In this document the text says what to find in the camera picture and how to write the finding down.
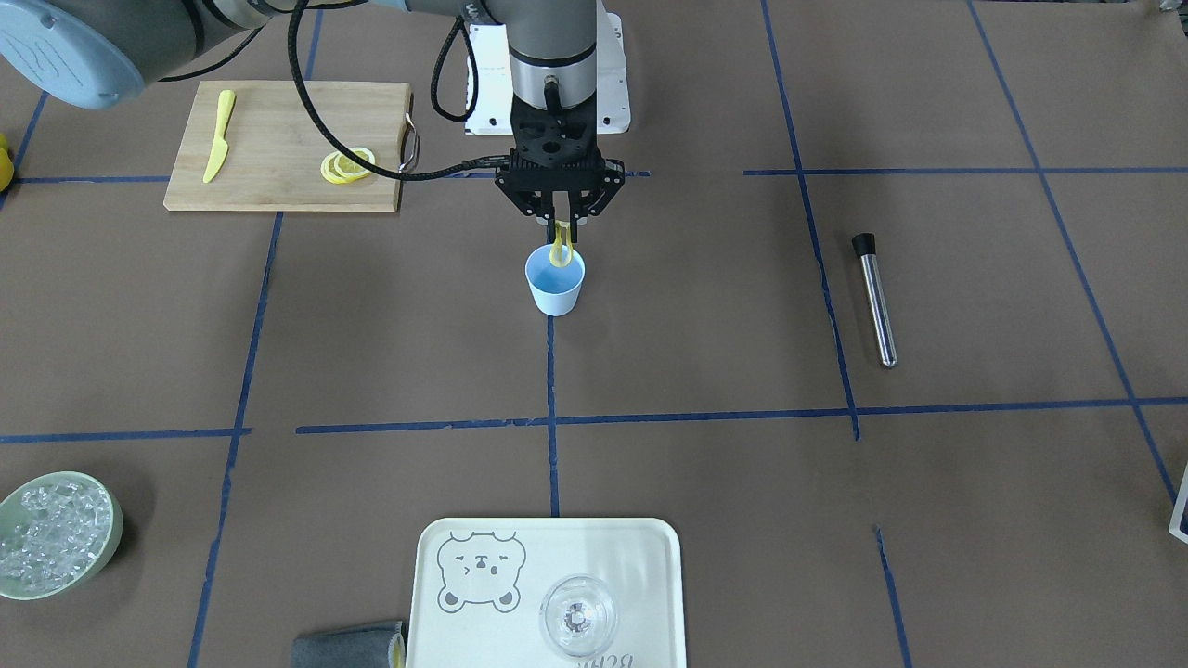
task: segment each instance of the yellow plastic knife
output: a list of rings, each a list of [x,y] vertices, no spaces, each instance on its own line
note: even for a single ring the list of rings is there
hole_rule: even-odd
[[[207,160],[207,174],[202,176],[202,183],[210,183],[219,170],[222,169],[223,160],[227,159],[227,121],[230,120],[230,111],[235,106],[235,92],[223,90],[219,94],[219,115],[215,119],[215,141],[210,145],[210,159]]]

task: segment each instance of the green bowl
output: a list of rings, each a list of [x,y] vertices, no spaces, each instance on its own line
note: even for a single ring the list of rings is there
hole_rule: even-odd
[[[30,519],[30,512],[25,510],[25,506],[20,505],[20,496],[25,492],[25,490],[44,485],[56,485],[58,483],[77,483],[87,487],[97,489],[112,502],[112,522],[107,527],[107,535],[100,543],[101,547],[99,556],[88,563],[77,578],[49,592],[29,593],[29,591],[21,586],[19,580],[0,575],[0,595],[5,598],[11,598],[13,600],[37,600],[77,587],[78,585],[94,578],[95,574],[103,568],[103,566],[107,566],[108,560],[110,560],[112,555],[115,554],[115,548],[120,544],[120,534],[124,531],[124,513],[120,511],[120,504],[115,502],[115,497],[112,496],[112,492],[109,492],[102,483],[90,475],[87,475],[86,473],[76,473],[74,471],[59,471],[57,473],[48,473],[40,478],[34,478],[18,487],[15,492],[8,494],[8,498],[0,502],[0,536],[8,535],[17,523],[27,522]]]

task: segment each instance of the black rubber cap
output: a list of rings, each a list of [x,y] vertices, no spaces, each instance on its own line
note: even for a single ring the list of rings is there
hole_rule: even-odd
[[[858,257],[874,254],[874,235],[870,232],[859,234],[851,240],[854,244],[854,252]]]

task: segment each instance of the yellow object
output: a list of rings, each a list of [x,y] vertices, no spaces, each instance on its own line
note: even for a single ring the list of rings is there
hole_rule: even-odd
[[[375,164],[375,153],[365,146],[355,146],[350,149],[350,152],[368,163]],[[348,159],[341,151],[335,151],[322,158],[322,178],[336,185],[367,178],[368,176],[371,176],[371,171]]]
[[[235,107],[235,92],[223,90],[219,94],[219,112],[215,115],[215,140],[210,145],[210,159],[207,160],[207,172],[202,176],[202,183],[214,181],[219,170],[222,169],[223,160],[230,146],[227,145],[227,122],[230,120],[230,111]]]
[[[8,157],[8,139],[0,134],[0,193],[12,183],[13,171],[12,158]]]
[[[562,253],[562,244],[569,247],[568,253]],[[557,234],[552,240],[552,247],[549,248],[549,264],[557,269],[563,269],[569,266],[569,263],[574,261],[574,239],[569,235],[569,223],[557,221]]]
[[[396,634],[390,647],[392,656],[388,657],[388,666],[392,668],[404,668],[404,636]]]

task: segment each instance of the gray cloth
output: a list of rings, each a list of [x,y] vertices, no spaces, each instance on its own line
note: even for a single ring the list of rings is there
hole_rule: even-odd
[[[404,657],[403,623],[378,622],[293,641],[292,668],[399,668]],[[393,657],[399,656],[399,662]]]

